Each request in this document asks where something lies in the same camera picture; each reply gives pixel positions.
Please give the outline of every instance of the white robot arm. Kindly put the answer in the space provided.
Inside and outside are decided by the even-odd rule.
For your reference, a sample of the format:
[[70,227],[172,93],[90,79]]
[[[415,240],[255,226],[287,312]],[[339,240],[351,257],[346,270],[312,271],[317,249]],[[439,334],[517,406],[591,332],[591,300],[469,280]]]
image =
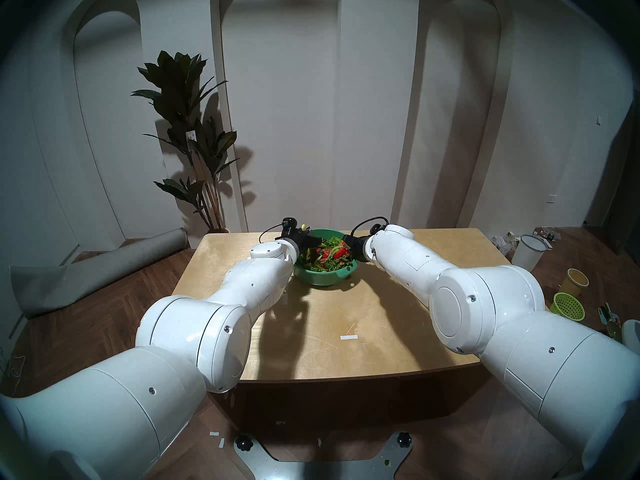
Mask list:
[[[136,347],[23,399],[0,399],[13,429],[41,458],[87,478],[139,478],[188,423],[205,391],[226,392],[247,362],[251,328],[282,295],[298,254],[315,244],[283,221],[208,299],[170,296],[141,320]],[[640,356],[545,311],[518,267],[458,268],[400,226],[345,235],[425,306],[450,350],[477,355],[556,438],[597,459],[625,406],[640,398]]]
[[368,237],[363,256],[428,306],[440,341],[477,355],[542,426],[582,455],[585,469],[640,399],[640,356],[545,311],[528,271],[458,268],[397,225]]

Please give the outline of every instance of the green basket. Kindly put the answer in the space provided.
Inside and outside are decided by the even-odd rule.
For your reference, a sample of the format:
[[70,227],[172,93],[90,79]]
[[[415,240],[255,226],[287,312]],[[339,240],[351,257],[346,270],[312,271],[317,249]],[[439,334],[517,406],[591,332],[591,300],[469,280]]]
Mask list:
[[584,308],[580,301],[566,292],[558,292],[553,296],[551,311],[573,321],[584,319]]
[[[331,228],[315,228],[311,231],[311,235],[317,238],[331,239],[341,238],[344,233]],[[352,260],[351,263],[335,271],[311,271],[295,264],[293,265],[293,274],[312,286],[334,286],[350,276],[357,267],[356,260]]]

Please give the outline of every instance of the white trash bin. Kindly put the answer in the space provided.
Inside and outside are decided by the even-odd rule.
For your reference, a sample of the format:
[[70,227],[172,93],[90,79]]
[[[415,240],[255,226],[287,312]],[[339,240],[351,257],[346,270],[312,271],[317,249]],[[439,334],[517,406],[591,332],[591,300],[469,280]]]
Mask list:
[[547,249],[545,241],[535,235],[523,235],[520,238],[520,244],[516,252],[513,254],[511,264],[520,266],[527,271],[533,270],[538,260]]

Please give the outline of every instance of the black knob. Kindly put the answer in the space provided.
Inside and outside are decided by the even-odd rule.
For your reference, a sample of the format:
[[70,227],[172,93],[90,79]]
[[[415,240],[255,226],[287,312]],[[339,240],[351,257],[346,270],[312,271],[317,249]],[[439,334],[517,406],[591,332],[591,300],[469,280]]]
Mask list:
[[235,444],[240,451],[249,451],[254,446],[251,437],[247,435],[238,435],[238,438],[235,439]]
[[411,435],[409,435],[408,432],[400,432],[398,434],[398,444],[400,444],[400,447],[409,447],[411,446]]

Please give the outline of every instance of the salad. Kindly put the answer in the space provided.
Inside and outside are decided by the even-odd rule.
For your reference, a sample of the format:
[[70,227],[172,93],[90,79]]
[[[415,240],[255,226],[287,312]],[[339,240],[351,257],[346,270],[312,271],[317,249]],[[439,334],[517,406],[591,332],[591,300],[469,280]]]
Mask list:
[[339,237],[323,239],[320,247],[307,249],[297,258],[297,265],[305,270],[326,272],[340,270],[351,263],[351,251]]

